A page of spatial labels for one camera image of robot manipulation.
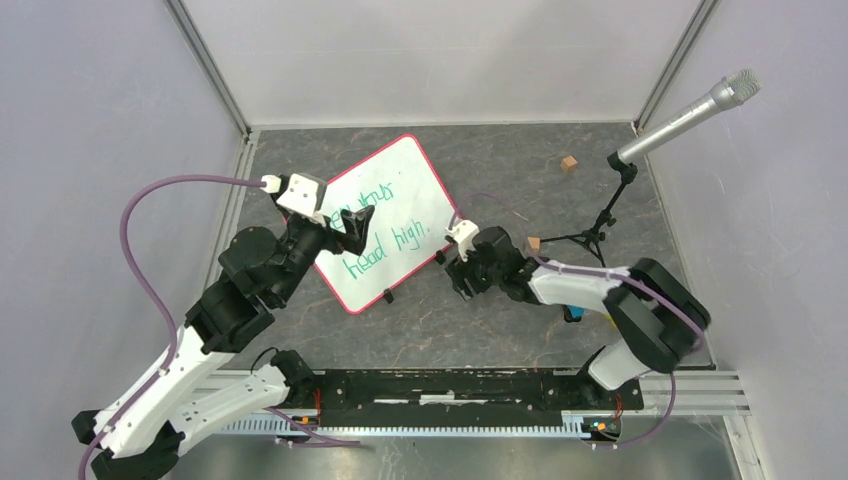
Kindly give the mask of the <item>blue whiteboard eraser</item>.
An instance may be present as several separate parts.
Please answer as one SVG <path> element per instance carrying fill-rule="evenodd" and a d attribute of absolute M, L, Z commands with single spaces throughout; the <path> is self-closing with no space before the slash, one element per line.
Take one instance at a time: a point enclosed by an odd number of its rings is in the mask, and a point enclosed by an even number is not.
<path fill-rule="evenodd" d="M 585 310 L 580 307 L 565 305 L 563 307 L 563 320 L 566 323 L 578 323 L 582 321 Z"/>

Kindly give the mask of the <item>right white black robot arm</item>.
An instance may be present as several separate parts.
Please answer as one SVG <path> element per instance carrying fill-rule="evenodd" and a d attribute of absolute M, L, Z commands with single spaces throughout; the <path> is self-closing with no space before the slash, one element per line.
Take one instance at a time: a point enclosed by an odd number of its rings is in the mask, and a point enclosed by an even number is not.
<path fill-rule="evenodd" d="M 650 372 L 670 374 L 705 344 L 708 310 L 659 262 L 642 258 L 630 267 L 590 268 L 525 255 L 501 227 L 463 220 L 446 230 L 457 255 L 444 268 L 464 298 L 492 287 L 510 299 L 560 305 L 608 315 L 621 338 L 584 366 L 580 400 L 591 408 L 612 401 L 618 388 Z"/>

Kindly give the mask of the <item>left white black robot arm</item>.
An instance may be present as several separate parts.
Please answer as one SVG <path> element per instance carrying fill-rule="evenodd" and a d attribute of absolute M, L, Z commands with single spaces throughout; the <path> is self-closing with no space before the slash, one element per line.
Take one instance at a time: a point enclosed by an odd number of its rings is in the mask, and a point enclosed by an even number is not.
<path fill-rule="evenodd" d="M 245 380 L 199 400 L 190 394 L 242 352 L 275 320 L 317 256 L 364 251 L 372 206 L 343 210 L 344 229 L 285 215 L 287 230 L 239 231 L 220 255 L 223 271 L 189 309 L 175 340 L 145 378 L 112 405 L 79 412 L 72 421 L 87 446 L 79 476 L 160 479 L 179 458 L 221 427 L 256 410 L 316 399 L 312 370 L 294 350 L 278 352 Z"/>

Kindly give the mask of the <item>pink framed whiteboard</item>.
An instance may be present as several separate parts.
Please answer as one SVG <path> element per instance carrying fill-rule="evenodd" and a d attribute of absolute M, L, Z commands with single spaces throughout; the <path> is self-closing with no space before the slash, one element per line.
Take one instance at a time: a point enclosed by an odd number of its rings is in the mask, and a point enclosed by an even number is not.
<path fill-rule="evenodd" d="M 315 268 L 346 312 L 359 314 L 449 246 L 455 205 L 418 139 L 398 137 L 327 182 L 317 211 L 342 233 L 342 212 L 372 206 L 365 248 L 320 253 Z"/>

